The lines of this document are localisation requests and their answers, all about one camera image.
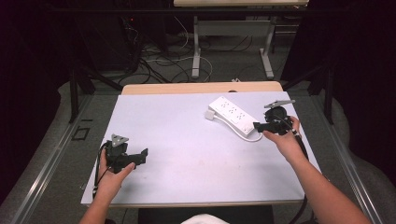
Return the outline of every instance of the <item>power outlet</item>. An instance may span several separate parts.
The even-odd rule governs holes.
[[[209,109],[215,111],[215,115],[228,122],[244,137],[248,137],[254,130],[253,122],[258,122],[224,96],[211,103]]]

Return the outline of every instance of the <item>dark curtain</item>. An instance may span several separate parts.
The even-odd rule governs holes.
[[[344,7],[316,1],[308,7]],[[334,53],[334,98],[350,127],[350,150],[381,169],[396,185],[396,14],[392,1],[355,1],[340,19],[303,19],[281,79],[294,80]],[[335,44],[341,38],[342,43]]]
[[[36,1],[2,1],[0,20],[1,203],[50,126],[68,73]]]

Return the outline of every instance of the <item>metal frame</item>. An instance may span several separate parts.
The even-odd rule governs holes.
[[[194,17],[194,58],[192,62],[192,78],[199,77],[201,49],[200,35],[255,35],[265,36],[264,49],[260,49],[264,72],[268,79],[274,79],[274,73],[268,58],[271,40],[275,30],[276,17],[270,21],[198,21]]]
[[[85,111],[88,108],[92,97],[93,96],[91,95],[86,95],[84,97],[80,106],[81,112]],[[50,182],[52,175],[55,173],[56,167],[58,166],[59,162],[62,159],[62,156],[64,155],[67,144],[70,142],[70,139],[72,137],[72,133],[77,128],[78,122],[69,123],[64,132],[64,135],[62,136],[61,141],[49,155],[49,158],[41,169],[40,174],[38,174],[37,178],[35,179],[35,183],[30,188],[20,208],[12,219],[12,224],[28,223],[30,216],[35,210],[35,207],[40,201],[40,198],[43,195],[48,183]]]
[[[323,107],[321,106],[322,102],[319,99],[320,97],[311,96],[311,98],[318,113],[320,114],[320,118],[322,119],[324,126],[330,133],[332,141],[334,142],[335,154],[338,156],[338,160],[341,162],[349,184],[352,187],[355,196],[361,206],[361,210],[368,218],[370,218],[373,223],[382,224],[383,221],[379,216],[378,212],[376,211],[375,206],[373,205],[373,202],[371,201],[367,193],[367,189],[361,181],[361,178],[359,177],[355,163],[353,162],[348,152],[348,148],[341,141],[340,137],[337,134],[337,131],[334,128],[334,125],[330,125],[327,121],[326,116],[322,113]]]

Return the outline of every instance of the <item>controller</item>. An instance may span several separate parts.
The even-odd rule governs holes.
[[[125,166],[129,163],[134,162],[135,169],[136,166],[146,163],[146,157],[149,154],[149,150],[146,148],[140,154],[128,155],[126,153],[126,149],[128,144],[125,143],[128,141],[128,138],[119,137],[113,135],[113,141],[106,142],[106,161],[107,166],[111,166],[113,168],[113,172],[115,174],[119,173]],[[122,138],[121,142],[115,142],[115,139],[120,141],[118,138]]]
[[[292,129],[292,122],[290,116],[286,112],[286,109],[280,105],[294,103],[293,101],[282,101],[274,102],[265,107],[271,107],[267,112],[265,112],[265,121],[267,123],[253,122],[253,126],[257,129],[258,133],[263,131],[268,131],[270,133],[278,133],[279,135],[286,134]]]

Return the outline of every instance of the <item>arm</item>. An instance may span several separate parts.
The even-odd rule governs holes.
[[[300,121],[291,117],[293,129],[299,131]],[[319,223],[370,223],[363,212],[339,189],[330,183],[304,156],[292,132],[277,135],[264,131],[290,163]]]
[[[113,174],[109,171],[106,172],[106,155],[105,151],[102,150],[101,160],[99,166],[99,176],[103,176],[99,182],[99,187],[96,192],[96,196],[88,208],[84,217],[79,222],[80,224],[85,223],[105,223],[107,209],[113,198],[119,192],[121,183],[125,177],[132,172],[134,169],[134,163],[126,166],[118,174]]]

